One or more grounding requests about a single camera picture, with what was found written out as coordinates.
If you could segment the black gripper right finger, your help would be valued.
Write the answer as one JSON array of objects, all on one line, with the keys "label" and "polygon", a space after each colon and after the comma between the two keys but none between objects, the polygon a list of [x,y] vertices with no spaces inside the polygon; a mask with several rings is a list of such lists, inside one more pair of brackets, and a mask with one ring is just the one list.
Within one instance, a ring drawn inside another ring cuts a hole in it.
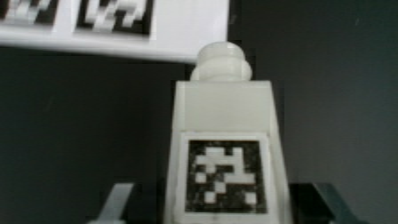
[{"label": "black gripper right finger", "polygon": [[291,183],[293,224],[367,224],[330,183]]}]

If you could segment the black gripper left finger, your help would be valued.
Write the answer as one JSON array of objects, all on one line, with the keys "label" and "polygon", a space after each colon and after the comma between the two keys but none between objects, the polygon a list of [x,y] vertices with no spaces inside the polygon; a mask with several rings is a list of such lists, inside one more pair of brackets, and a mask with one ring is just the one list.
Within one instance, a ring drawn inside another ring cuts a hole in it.
[{"label": "black gripper left finger", "polygon": [[97,218],[87,224],[126,224],[122,212],[133,190],[133,183],[117,183],[112,187]]}]

